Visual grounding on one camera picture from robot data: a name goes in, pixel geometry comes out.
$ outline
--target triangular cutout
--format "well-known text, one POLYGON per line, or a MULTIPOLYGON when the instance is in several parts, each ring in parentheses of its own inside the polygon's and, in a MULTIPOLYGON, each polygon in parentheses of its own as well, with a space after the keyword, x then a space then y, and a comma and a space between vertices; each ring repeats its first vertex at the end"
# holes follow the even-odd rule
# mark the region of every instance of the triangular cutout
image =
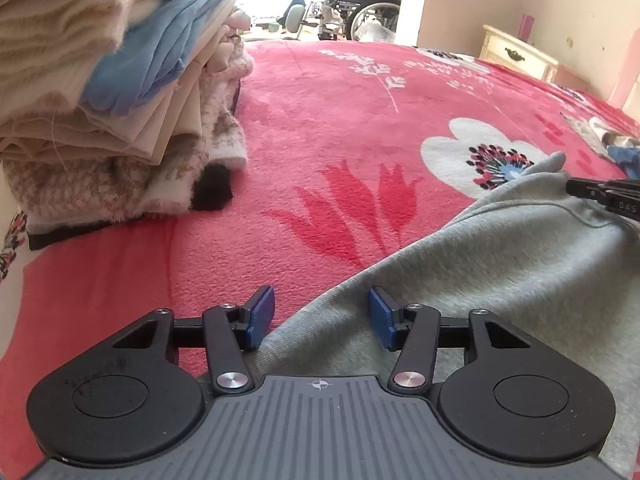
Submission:
POLYGON ((494 348, 529 348, 529 344, 514 336, 507 329, 497 323, 486 323, 486 332, 489 335, 491 346, 494 348))
POLYGON ((113 344, 114 348, 149 348, 154 341, 158 322, 149 320, 113 344))

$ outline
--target drawer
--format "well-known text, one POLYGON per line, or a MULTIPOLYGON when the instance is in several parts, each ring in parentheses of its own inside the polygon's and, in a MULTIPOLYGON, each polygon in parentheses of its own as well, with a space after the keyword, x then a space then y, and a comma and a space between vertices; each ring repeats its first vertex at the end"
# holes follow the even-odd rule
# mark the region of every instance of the drawer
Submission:
POLYGON ((546 61, 500 36, 489 36, 485 57, 488 61, 537 79, 544 79, 549 68, 546 61))

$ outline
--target silver bolt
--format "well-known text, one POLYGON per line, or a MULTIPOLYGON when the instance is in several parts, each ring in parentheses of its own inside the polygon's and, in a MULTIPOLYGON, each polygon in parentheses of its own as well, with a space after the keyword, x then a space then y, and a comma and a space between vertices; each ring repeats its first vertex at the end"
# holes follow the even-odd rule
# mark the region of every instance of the silver bolt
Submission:
POLYGON ((249 382, 249 377, 240 372, 227 372, 226 374, 219 375, 216 382, 222 388, 228 388, 229 390, 235 390, 246 386, 249 382))
POLYGON ((417 388, 427 382, 427 379, 418 372, 400 372, 394 376, 394 382, 403 388, 417 388))

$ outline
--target gray fabric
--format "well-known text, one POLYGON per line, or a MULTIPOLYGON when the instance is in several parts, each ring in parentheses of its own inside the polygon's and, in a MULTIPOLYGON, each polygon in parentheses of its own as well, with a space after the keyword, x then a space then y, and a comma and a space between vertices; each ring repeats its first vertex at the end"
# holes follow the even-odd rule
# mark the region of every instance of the gray fabric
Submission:
MULTIPOLYGON (((396 355, 369 329, 367 291, 444 316, 487 308, 604 380, 617 416, 601 457, 632 474, 638 452, 640 246, 622 218, 564 191, 557 153, 504 184, 440 231, 332 288, 268 335, 255 373, 370 374, 386 380, 396 355)), ((462 365, 440 351, 440 381, 462 365)))

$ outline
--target pink blanket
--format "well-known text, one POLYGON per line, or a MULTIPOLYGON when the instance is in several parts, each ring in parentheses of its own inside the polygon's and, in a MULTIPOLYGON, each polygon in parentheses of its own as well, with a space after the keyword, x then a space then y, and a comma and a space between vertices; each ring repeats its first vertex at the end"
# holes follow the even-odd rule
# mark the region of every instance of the pink blanket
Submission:
MULTIPOLYGON (((408 47, 261 42, 251 54, 238 106, 250 166, 224 211, 132 222, 36 253, 23 218, 14 224, 0 255, 9 480, 41 458, 24 416, 33 385, 148 311, 197 316, 269 283, 276 326, 545 154, 564 151, 575 176, 623 177, 574 128, 591 116, 636 128, 579 94, 408 47)), ((204 356, 181 364, 201 372, 204 356)))

